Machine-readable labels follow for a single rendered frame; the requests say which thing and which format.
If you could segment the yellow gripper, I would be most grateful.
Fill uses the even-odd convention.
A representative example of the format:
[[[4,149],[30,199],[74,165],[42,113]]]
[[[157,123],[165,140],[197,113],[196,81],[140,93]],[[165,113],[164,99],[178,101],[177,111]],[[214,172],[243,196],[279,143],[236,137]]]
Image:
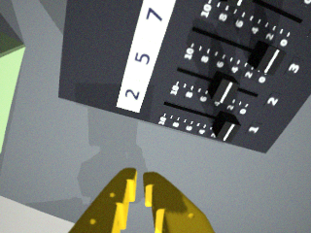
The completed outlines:
[[[68,233],[120,233],[125,229],[128,203],[135,200],[136,177],[135,168],[119,171]],[[161,174],[145,172],[143,183],[155,233],[215,233],[207,216]]]

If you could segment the black lighting desk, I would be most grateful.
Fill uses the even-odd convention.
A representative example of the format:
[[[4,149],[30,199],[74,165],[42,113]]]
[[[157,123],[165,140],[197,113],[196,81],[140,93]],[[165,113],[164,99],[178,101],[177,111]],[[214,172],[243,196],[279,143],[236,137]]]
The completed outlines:
[[[58,98],[267,153],[310,94],[311,0],[67,0]]]

